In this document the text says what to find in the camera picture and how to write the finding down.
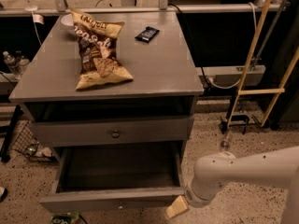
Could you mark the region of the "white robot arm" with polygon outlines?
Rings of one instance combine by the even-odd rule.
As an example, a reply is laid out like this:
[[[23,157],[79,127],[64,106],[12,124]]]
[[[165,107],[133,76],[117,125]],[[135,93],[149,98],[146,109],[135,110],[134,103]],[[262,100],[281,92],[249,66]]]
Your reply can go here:
[[[299,224],[299,147],[242,158],[223,151],[197,159],[192,180],[166,209],[166,216],[177,217],[191,206],[209,205],[230,182],[286,189],[288,195],[280,224]]]

